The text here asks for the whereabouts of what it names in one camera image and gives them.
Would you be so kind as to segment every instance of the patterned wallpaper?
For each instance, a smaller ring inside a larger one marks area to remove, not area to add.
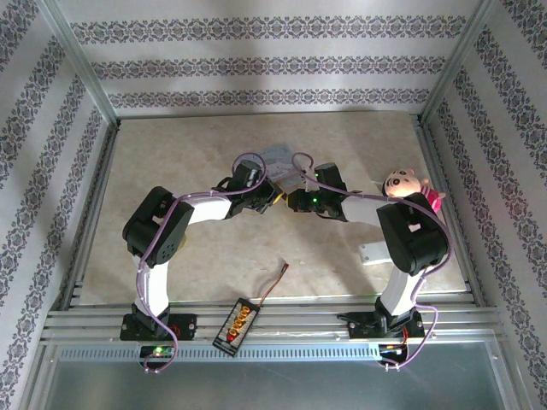
[[[60,5],[118,115],[126,117],[341,109],[417,114],[477,2]]]
[[[71,267],[106,124],[34,1],[2,0],[0,13],[0,409],[8,409],[18,406]]]
[[[500,1],[430,128],[533,408],[547,408],[546,25],[540,1]]]

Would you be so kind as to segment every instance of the pig plush toy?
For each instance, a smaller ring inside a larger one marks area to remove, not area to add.
[[[418,180],[412,169],[398,169],[385,179],[382,185],[382,193],[385,196],[405,197],[415,192],[421,192],[433,211],[441,209],[441,200],[446,196],[443,192],[437,192],[429,186],[429,179]]]

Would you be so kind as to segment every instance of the robotic arm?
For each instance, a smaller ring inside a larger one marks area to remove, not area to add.
[[[243,160],[233,176],[223,179],[214,190],[219,193],[239,191],[255,185],[261,176],[260,166]],[[315,176],[324,185],[346,191],[345,183],[333,163],[316,167]],[[156,336],[162,334],[162,328],[146,313],[143,303],[146,303],[159,320],[167,323],[168,262],[183,240],[188,225],[204,220],[230,219],[243,208],[262,214],[281,195],[284,194],[279,187],[269,178],[265,178],[260,186],[241,195],[189,198],[178,203],[146,261],[144,274],[140,276],[140,289],[144,292],[144,299],[137,297],[132,305],[136,319]],[[432,212],[427,199],[420,193],[405,199]],[[159,220],[165,216],[175,200],[171,192],[156,187],[127,222],[123,237],[136,263],[155,236],[160,226]],[[295,212],[315,212],[324,219],[363,222],[381,227],[395,266],[387,287],[375,303],[374,323],[368,325],[373,325],[383,336],[399,332],[401,326],[411,320],[415,312],[413,290],[421,275],[426,268],[437,265],[449,249],[448,238],[440,226],[428,216],[403,203],[363,201],[359,197],[324,188],[312,191],[296,190],[286,196],[286,200],[289,208]]]

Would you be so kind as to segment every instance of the purple cable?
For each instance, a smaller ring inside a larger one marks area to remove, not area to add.
[[[420,305],[420,304],[416,303],[416,297],[418,296],[418,293],[420,292],[421,287],[426,282],[426,278],[428,276],[434,274],[436,271],[438,271],[442,267],[444,267],[448,263],[448,261],[450,260],[450,258],[452,256],[452,241],[450,239],[450,233],[448,232],[448,228],[438,218],[438,216],[436,214],[434,214],[433,212],[431,212],[431,211],[425,209],[424,207],[418,205],[417,203],[407,201],[406,199],[395,198],[395,197],[390,197],[390,196],[362,194],[362,193],[358,193],[358,192],[348,192],[347,190],[339,190],[338,188],[334,188],[333,186],[330,186],[330,185],[327,185],[327,184],[322,184],[321,182],[318,182],[318,181],[314,180],[313,178],[311,178],[301,168],[298,167],[298,165],[295,162],[295,158],[298,155],[305,156],[306,158],[309,159],[309,161],[310,161],[309,169],[311,169],[314,166],[314,159],[312,158],[312,156],[310,154],[306,154],[305,152],[297,152],[292,156],[292,158],[291,158],[292,166],[300,173],[300,175],[305,177],[307,180],[313,182],[314,184],[320,186],[321,188],[325,188],[326,190],[331,190],[333,192],[337,192],[339,194],[343,194],[343,195],[347,195],[347,196],[357,196],[357,197],[363,198],[363,199],[372,199],[374,201],[382,201],[382,202],[399,202],[399,203],[403,203],[403,204],[405,204],[405,205],[407,205],[411,208],[414,208],[414,209],[422,212],[423,214],[425,214],[429,218],[431,218],[436,224],[438,224],[440,226],[440,228],[443,230],[444,235],[448,239],[448,256],[444,259],[444,261],[442,261],[441,263],[436,265],[431,271],[424,272],[421,275],[420,280],[418,281],[418,283],[416,284],[416,286],[412,290],[412,294],[410,295],[410,300],[413,302],[413,304],[417,308],[430,309],[430,310],[433,311],[434,315],[433,315],[433,322],[431,324],[431,327],[429,328],[429,331],[427,331],[427,334],[424,336],[424,338],[422,339],[422,341],[418,345],[418,348],[416,348],[414,353],[412,355],[410,355],[410,357],[407,360],[405,360],[401,364],[398,364],[398,365],[392,366],[392,367],[388,367],[388,368],[395,369],[395,368],[400,368],[400,367],[404,367],[404,366],[408,365],[408,363],[410,363],[416,357],[416,355],[418,353],[420,353],[420,351],[423,349],[424,345],[426,344],[427,339],[432,335],[432,332],[435,329],[435,326],[437,325],[437,322],[438,322],[438,310],[437,310],[437,308],[434,307],[434,306]]]
[[[150,254],[152,253],[152,250],[154,249],[154,247],[156,246],[157,244],[157,241],[159,240],[163,230],[165,229],[165,225],[167,224],[169,218],[171,218],[171,215],[173,214],[174,212],[174,209],[177,207],[177,205],[186,200],[186,199],[190,199],[190,198],[210,198],[210,197],[215,197],[215,196],[232,196],[232,195],[241,195],[241,194],[245,194],[247,192],[251,192],[252,190],[254,190],[255,188],[258,188],[262,182],[264,182],[264,179],[266,179],[266,162],[264,161],[264,159],[254,153],[254,152],[245,152],[243,153],[242,155],[240,155],[238,158],[236,158],[236,161],[232,164],[232,173],[235,171],[235,167],[236,167],[236,164],[238,162],[239,159],[241,159],[243,156],[245,155],[254,155],[256,157],[258,157],[258,159],[262,162],[262,176],[261,178],[258,180],[258,182],[256,184],[254,184],[253,186],[249,187],[249,188],[245,188],[244,190],[235,190],[235,191],[232,191],[232,192],[216,192],[216,191],[209,191],[209,192],[196,192],[196,193],[193,193],[193,194],[187,194],[187,195],[183,195],[183,196],[179,196],[172,204],[171,204],[171,207],[169,207],[169,210],[167,211],[167,213],[165,214],[165,217],[163,218],[163,221],[162,223],[160,224],[160,227],[158,228],[154,238],[152,239],[152,241],[150,242],[150,245],[148,246],[147,250],[144,252],[144,255],[143,257],[140,259],[140,262],[138,263],[138,270],[137,270],[137,278],[136,278],[136,287],[137,287],[137,296],[138,298],[140,299],[140,301],[143,303],[143,306],[144,306],[144,310],[146,310],[146,313],[164,330],[166,331],[169,336],[173,339],[174,341],[174,351],[173,351],[173,355],[171,356],[171,359],[169,359],[169,361],[163,365],[162,367],[159,367],[157,369],[154,370],[154,373],[159,373],[159,372],[162,372],[164,371],[165,369],[167,369],[169,366],[171,366],[171,363],[174,362],[175,358],[177,357],[177,353],[179,351],[179,341],[177,340],[177,336],[174,334],[174,332],[169,329],[169,327],[165,324],[163,324],[163,322],[161,322],[153,313],[152,311],[150,310],[150,307],[148,306],[148,304],[144,301],[144,296],[143,296],[143,290],[141,289],[140,287],[140,279],[142,278],[142,275],[143,275],[143,272],[144,272],[144,266],[146,264],[146,260],[148,259],[148,257],[150,256]],[[148,367],[148,360],[153,357],[153,355],[149,355],[146,357],[146,359],[144,360],[144,370],[146,372],[149,372],[150,371],[150,368]]]

